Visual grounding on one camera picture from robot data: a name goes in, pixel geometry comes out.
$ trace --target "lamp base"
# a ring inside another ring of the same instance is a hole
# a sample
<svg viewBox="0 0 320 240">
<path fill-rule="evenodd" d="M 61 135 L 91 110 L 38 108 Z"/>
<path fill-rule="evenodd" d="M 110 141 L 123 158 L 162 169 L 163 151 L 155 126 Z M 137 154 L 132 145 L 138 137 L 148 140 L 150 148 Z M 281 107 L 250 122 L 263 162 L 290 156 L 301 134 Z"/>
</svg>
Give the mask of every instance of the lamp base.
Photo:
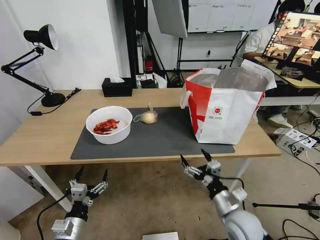
<svg viewBox="0 0 320 240">
<path fill-rule="evenodd" d="M 66 97 L 62 93 L 49 93 L 41 99 L 41 103 L 44 107 L 55 107 L 64 103 L 65 100 Z"/>
</svg>

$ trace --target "monitor screen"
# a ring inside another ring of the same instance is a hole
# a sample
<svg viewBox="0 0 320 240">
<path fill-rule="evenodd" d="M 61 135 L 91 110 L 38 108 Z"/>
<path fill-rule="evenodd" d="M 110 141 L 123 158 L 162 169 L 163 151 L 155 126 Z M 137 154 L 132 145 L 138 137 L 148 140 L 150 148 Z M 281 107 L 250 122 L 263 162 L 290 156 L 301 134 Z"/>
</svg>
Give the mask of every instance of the monitor screen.
<svg viewBox="0 0 320 240">
<path fill-rule="evenodd" d="M 267 50 L 266 56 L 281 59 L 281 60 L 286 60 L 290 55 L 292 49 L 293 49 L 292 46 L 272 43 L 268 45 L 268 47 L 266 48 Z"/>
<path fill-rule="evenodd" d="M 306 48 L 299 48 L 292 62 L 313 66 L 320 57 L 320 52 Z"/>
<path fill-rule="evenodd" d="M 320 39 L 320 15 L 288 12 L 280 25 L 273 35 L 275 43 L 314 49 Z"/>
<path fill-rule="evenodd" d="M 286 12 L 262 56 L 297 66 L 320 64 L 320 15 Z"/>
</svg>

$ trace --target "black tissue box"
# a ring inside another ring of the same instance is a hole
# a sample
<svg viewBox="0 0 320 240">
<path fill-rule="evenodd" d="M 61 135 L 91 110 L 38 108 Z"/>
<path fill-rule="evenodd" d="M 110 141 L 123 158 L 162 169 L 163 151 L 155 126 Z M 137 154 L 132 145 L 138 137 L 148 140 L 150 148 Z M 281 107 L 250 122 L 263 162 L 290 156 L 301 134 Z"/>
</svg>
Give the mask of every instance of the black tissue box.
<svg viewBox="0 0 320 240">
<path fill-rule="evenodd" d="M 105 78 L 102 83 L 102 91 L 105 97 L 131 97 L 131 78 L 122 78 L 123 83 L 112 83 L 110 78 Z"/>
</svg>

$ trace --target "red and white bag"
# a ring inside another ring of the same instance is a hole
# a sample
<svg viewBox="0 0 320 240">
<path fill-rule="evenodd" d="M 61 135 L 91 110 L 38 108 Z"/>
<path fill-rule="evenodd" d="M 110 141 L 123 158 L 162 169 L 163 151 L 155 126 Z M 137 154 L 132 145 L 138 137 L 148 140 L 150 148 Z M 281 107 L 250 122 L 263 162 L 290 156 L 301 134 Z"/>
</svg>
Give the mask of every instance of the red and white bag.
<svg viewBox="0 0 320 240">
<path fill-rule="evenodd" d="M 199 143 L 237 144 L 264 92 L 276 86 L 271 70 L 247 60 L 237 68 L 203 68 L 187 77 L 180 106 L 189 106 Z"/>
</svg>

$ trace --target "white box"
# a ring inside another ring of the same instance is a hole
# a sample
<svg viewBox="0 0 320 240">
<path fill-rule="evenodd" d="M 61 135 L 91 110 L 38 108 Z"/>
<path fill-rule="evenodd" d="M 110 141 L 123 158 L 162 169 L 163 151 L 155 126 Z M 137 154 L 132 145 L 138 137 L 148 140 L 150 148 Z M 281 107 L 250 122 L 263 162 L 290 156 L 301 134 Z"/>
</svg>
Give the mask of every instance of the white box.
<svg viewBox="0 0 320 240">
<path fill-rule="evenodd" d="M 178 232 L 143 235 L 142 240 L 179 240 Z"/>
<path fill-rule="evenodd" d="M 276 140 L 277 146 L 291 155 L 291 145 L 303 139 L 292 146 L 292 151 L 295 156 L 299 156 L 301 153 L 305 152 L 308 148 L 312 148 L 313 145 L 317 143 L 313 138 L 292 128 L 278 128 L 273 132 L 273 134 L 278 135 Z"/>
</svg>

